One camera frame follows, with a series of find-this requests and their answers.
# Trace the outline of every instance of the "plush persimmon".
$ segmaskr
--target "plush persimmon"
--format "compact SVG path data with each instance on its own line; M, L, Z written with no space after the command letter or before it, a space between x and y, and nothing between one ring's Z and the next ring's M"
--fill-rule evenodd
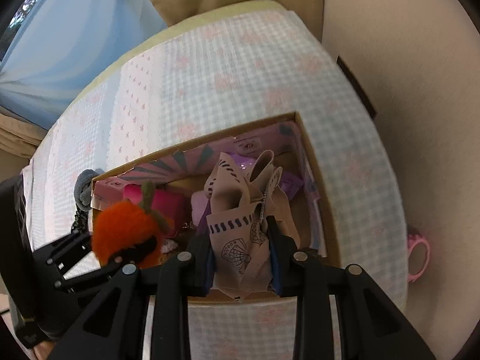
M137 265L157 266L165 236L158 218L129 200L115 203L98 214L92 235L92 250L104 266L109 258L122 249L145 242L155 236L157 247Z

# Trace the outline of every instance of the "pink pouch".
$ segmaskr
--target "pink pouch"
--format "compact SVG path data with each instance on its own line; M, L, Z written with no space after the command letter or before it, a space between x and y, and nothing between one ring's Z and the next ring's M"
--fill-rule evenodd
M142 200L142 190L139 185L129 184L123 189L123 198L130 200L133 204L138 204ZM152 202L152 210L160 212L169 223L171 232L167 238L176 237L185 223L189 220L188 199L181 193L168 192L165 190L155 190Z

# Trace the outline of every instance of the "cardboard box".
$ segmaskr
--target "cardboard box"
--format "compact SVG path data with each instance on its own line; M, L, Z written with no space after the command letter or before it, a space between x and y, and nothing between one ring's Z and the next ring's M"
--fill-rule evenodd
M310 165L311 169L311 174L313 175L315 185L318 189L318 192L320 194L320 199L316 202L318 206L318 212L321 217L321 226L322 226L322 231L323 231L323 240L321 240L321 243L325 245L324 249L324 254L326 252L326 256L322 257L323 262L325 264L331 265L331 266L340 266L340 256L339 256L339 250L338 250L338 243L337 243L337 237L336 237L336 232L335 232L335 227L334 227L334 221L333 221L333 216L332 216L332 210L330 207L330 203L328 200L328 196L326 195L324 184L323 184L323 179L322 179L322 173L320 171L320 167L316 161L315 154L313 147L310 143L309 137L305 131L305 127L303 125L303 121L300 117L300 115L297 112L289 113L289 114L284 114L284 115L278 115L275 117L270 117L266 119L261 119L257 120L254 122L250 123L245 123L242 125L238 125L235 127L227 128L222 131L217 131L212 134L205 135L203 137L198 137L183 143L180 143L175 146L168 147L166 149L162 149L156 152L153 152L149 155L146 155L144 157L138 158L132 162L126 163L120 167L117 167L115 169L112 169L102 175L99 175L98 177L93 179L93 188L92 191L94 193L95 191L95 184L100 181L107 179L112 176L117 176L121 175L131 169L133 169L135 166L138 166L140 164L148 163L151 161L159 160L162 158L166 158L168 156L171 156L177 152L185 152L188 150L195 149L201 145L205 145L207 143L212 143L217 140L227 138L227 137L237 137L238 135L241 135L243 133L264 128L267 126L275 125L277 123L281 122L294 122L299 131L300 131L300 136L301 136L301 144L303 145L303 149L306 155L306 158L308 159L308 163ZM291 160L288 159L288 157L285 156L279 156L279 160L282 160L282 166L288 167L289 164L291 164ZM194 176L194 177L188 177L184 178L184 180L177 180L173 182L169 182L168 185L171 185L173 188L178 188L179 186L182 187L185 186L185 184L188 184L189 186L195 185L193 189L198 190L203 188L203 183L206 180L206 177L208 175L204 175L203 177L200 175ZM98 210L94 209L94 219L96 215L98 214ZM247 301L255 301L255 300L266 300L266 299L271 299L271 298L276 298L276 295L273 293L257 293L257 294L251 294L246 300ZM217 290L212 290L211 293L208 295L207 298L199 298L199 299L191 299L192 301L199 301L199 302L207 302L211 304L211 302L235 302L234 300L228 298L226 295L221 293L220 291Z

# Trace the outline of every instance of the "sheer curtain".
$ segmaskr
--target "sheer curtain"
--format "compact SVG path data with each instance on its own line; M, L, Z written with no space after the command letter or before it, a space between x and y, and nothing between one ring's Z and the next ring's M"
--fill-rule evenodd
M0 106L48 129L109 64L166 27L149 0L39 0L0 63Z

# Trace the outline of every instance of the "silver bolt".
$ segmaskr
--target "silver bolt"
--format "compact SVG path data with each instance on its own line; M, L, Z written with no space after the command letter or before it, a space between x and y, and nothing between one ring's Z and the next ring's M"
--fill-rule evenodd
M306 259L308 259L308 255L303 251L296 251L293 254L293 258L295 261L306 261Z
M191 259L191 253L189 251L182 251L177 255L180 261L189 261Z
M349 266L349 272L352 275L358 276L362 273L362 267L359 266L359 265L353 264L353 265Z
M136 270L137 270L137 267L134 264L127 264L121 269L121 271L126 275L131 275Z

